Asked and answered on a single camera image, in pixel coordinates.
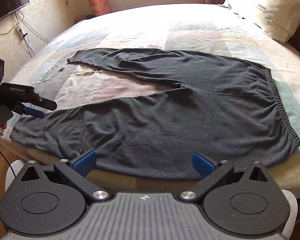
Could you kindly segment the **dark grey trousers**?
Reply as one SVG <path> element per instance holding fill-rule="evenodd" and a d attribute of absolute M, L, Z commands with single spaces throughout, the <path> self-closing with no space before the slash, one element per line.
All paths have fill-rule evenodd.
<path fill-rule="evenodd" d="M 72 159 L 87 150 L 100 170 L 152 179 L 197 179 L 192 155 L 239 170 L 289 158 L 300 146 L 265 66 L 198 51 L 79 50 L 68 59 L 160 83 L 167 90 L 20 118 L 12 140 Z"/>

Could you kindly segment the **white power strip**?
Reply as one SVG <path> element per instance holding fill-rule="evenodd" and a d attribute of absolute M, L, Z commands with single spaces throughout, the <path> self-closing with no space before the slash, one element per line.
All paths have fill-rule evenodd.
<path fill-rule="evenodd" d="M 28 35 L 28 33 L 23 32 L 21 27 L 16 27 L 17 33 L 19 34 L 20 38 L 22 40 L 25 40 L 25 37 Z"/>

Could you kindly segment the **grey upholstered seat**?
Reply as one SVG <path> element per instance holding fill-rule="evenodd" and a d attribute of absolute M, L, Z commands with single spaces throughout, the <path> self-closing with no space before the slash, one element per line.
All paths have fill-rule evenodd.
<path fill-rule="evenodd" d="M 288 201 L 290 207 L 290 214 L 285 224 L 285 227 L 282 231 L 282 236 L 285 237 L 285 239 L 290 239 L 298 215 L 298 202 L 294 194 L 292 194 L 290 191 L 288 190 L 281 190 L 281 191 L 285 195 L 285 198 Z"/>

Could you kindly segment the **pastel patchwork bed sheet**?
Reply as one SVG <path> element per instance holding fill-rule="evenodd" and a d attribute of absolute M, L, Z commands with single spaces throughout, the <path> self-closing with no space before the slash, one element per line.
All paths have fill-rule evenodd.
<path fill-rule="evenodd" d="M 300 53 L 228 9 L 208 4 L 154 5 L 83 20 L 54 38 L 12 81 L 33 86 L 60 109 L 162 91 L 132 77 L 67 64 L 76 51 L 91 48 L 194 50 L 260 63 L 271 69 L 300 138 Z M 270 171 L 282 189 L 300 197 L 300 147 Z"/>

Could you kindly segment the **cream printed pillow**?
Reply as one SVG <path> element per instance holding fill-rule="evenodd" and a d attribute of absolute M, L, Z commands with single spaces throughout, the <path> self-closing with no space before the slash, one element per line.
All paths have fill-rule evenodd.
<path fill-rule="evenodd" d="M 225 0 L 223 5 L 281 43 L 286 43 L 300 24 L 300 0 Z"/>

